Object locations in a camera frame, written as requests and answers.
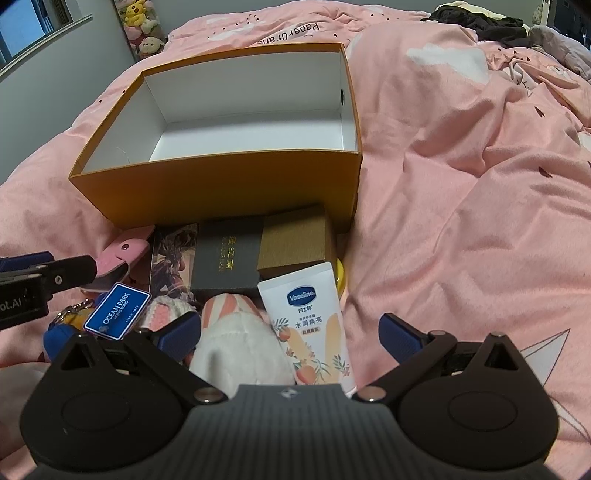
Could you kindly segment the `blue sailor plush keychain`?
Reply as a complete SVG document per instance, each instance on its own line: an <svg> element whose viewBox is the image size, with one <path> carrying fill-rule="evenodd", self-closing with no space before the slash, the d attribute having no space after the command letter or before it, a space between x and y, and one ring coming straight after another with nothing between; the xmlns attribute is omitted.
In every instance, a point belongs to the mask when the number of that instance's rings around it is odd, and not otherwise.
<svg viewBox="0 0 591 480"><path fill-rule="evenodd" d="M94 311L94 300L85 299L59 312L48 325L42 338L43 354L47 362L53 362L71 337L83 330Z"/></svg>

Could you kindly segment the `grey purple blanket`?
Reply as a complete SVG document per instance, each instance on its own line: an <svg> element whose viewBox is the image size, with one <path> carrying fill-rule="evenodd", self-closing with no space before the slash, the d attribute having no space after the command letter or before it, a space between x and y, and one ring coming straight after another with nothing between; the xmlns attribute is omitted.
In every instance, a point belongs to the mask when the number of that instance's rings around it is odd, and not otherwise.
<svg viewBox="0 0 591 480"><path fill-rule="evenodd" d="M529 38L562 65L590 82L591 53L583 44L544 25L532 27Z"/></svg>

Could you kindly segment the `anime art card box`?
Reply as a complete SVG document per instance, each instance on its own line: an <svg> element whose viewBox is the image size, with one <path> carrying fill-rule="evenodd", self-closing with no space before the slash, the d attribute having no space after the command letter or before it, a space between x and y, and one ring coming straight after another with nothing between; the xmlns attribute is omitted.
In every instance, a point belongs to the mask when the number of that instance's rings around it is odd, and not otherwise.
<svg viewBox="0 0 591 480"><path fill-rule="evenodd" d="M157 226L152 236L149 291L195 306L190 290L197 245L197 224Z"/></svg>

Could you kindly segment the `pink wallet case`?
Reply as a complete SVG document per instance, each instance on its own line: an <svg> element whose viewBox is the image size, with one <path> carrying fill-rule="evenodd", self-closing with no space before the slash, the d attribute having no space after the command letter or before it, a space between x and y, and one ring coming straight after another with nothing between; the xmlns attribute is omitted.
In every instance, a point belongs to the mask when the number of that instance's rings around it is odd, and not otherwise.
<svg viewBox="0 0 591 480"><path fill-rule="evenodd" d="M153 225L123 231L98 255L95 279L80 289L88 294L101 294L122 283L148 252L153 231Z"/></svg>

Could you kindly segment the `white Vaseline cream tube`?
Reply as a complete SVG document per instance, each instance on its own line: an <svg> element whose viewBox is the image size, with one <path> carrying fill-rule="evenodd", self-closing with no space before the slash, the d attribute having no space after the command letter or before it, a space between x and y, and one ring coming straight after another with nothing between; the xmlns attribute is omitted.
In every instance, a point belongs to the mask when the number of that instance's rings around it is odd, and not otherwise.
<svg viewBox="0 0 591 480"><path fill-rule="evenodd" d="M356 392L334 270L329 262L257 285L284 354L300 385L339 384Z"/></svg>

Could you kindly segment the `crocheted white pink bunny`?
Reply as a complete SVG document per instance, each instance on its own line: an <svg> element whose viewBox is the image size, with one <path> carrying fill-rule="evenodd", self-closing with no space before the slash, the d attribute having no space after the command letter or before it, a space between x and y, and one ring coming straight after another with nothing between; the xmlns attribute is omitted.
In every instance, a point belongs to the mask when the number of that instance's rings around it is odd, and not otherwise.
<svg viewBox="0 0 591 480"><path fill-rule="evenodd" d="M197 311L183 299L158 296L146 307L137 321L135 329L147 328L150 331L157 331L187 312L195 313Z"/></svg>

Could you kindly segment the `dark grey gift box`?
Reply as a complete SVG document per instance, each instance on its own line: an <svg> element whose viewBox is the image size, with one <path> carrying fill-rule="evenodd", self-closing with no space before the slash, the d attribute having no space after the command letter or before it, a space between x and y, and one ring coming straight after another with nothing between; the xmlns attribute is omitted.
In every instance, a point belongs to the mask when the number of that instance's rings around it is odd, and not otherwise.
<svg viewBox="0 0 591 480"><path fill-rule="evenodd" d="M201 303L222 293L257 298L263 217L209 219L198 224L190 290Z"/></svg>

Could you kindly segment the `window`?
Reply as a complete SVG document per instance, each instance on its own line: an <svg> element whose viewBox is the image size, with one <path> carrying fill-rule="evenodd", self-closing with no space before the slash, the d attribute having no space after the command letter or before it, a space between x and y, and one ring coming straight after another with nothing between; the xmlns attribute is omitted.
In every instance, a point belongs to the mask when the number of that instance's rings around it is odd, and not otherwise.
<svg viewBox="0 0 591 480"><path fill-rule="evenodd" d="M1 77L29 56L93 19L76 1L17 0L1 2Z"/></svg>

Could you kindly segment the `gold brown small box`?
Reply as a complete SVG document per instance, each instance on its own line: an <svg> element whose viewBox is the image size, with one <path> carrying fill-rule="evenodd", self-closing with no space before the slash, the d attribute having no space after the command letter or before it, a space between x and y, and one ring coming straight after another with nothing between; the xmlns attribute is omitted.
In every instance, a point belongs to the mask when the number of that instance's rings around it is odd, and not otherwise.
<svg viewBox="0 0 591 480"><path fill-rule="evenodd" d="M264 280L329 262L337 271L337 246L325 207L315 205L266 216L257 271Z"/></svg>

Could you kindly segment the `orange cardboard box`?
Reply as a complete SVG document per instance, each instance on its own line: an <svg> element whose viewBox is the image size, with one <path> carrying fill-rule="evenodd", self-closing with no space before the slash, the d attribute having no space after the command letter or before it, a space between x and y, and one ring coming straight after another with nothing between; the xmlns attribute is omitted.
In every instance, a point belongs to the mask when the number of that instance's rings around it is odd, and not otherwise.
<svg viewBox="0 0 591 480"><path fill-rule="evenodd" d="M362 159L344 47L287 43L142 71L69 179L122 229L321 204L344 231Z"/></svg>

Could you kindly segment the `white black plush toy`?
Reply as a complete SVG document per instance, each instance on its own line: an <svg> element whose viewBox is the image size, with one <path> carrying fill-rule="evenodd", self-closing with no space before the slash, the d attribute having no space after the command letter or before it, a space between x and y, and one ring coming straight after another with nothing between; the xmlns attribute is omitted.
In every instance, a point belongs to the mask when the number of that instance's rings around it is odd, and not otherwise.
<svg viewBox="0 0 591 480"><path fill-rule="evenodd" d="M293 386L294 367L251 299L219 294L204 304L189 371L229 398L242 385Z"/></svg>

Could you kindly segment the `pink bed quilt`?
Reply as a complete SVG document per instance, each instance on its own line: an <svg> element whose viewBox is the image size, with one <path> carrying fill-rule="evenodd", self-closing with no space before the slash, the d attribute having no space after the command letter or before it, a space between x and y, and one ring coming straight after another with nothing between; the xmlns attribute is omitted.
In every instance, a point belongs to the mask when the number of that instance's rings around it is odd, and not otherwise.
<svg viewBox="0 0 591 480"><path fill-rule="evenodd" d="M353 374L394 366L392 312L428 331L509 335L545 386L562 478L590 467L590 88L545 55L387 7L311 1L207 15L156 66L263 44L344 44L363 164L342 300Z"/></svg>

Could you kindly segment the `blue Ocean Park tag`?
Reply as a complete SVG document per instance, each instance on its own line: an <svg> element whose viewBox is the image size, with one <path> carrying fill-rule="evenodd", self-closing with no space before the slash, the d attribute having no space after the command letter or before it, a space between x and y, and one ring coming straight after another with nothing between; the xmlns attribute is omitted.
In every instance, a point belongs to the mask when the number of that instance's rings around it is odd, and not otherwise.
<svg viewBox="0 0 591 480"><path fill-rule="evenodd" d="M120 341L134 326L150 298L148 292L116 283L94 308L83 329L109 340Z"/></svg>

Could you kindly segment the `yellow round plush toy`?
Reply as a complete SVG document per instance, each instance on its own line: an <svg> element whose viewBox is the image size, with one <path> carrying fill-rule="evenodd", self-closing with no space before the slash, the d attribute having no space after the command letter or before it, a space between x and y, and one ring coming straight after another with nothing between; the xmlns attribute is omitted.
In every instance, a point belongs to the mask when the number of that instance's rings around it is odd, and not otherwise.
<svg viewBox="0 0 591 480"><path fill-rule="evenodd" d="M346 270L344 264L342 264L341 260L337 260L337 291L339 297L342 297L342 294L346 290Z"/></svg>

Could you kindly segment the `dark clothes pile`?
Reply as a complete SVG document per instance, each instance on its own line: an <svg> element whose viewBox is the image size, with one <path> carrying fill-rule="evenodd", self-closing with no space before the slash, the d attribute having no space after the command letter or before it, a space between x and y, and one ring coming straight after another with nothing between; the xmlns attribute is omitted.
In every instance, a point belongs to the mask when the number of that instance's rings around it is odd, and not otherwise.
<svg viewBox="0 0 591 480"><path fill-rule="evenodd" d="M505 47L530 47L531 39L525 24L514 17L493 18L482 12L472 12L452 5L438 7L429 20L456 24L476 32L480 41L496 41Z"/></svg>

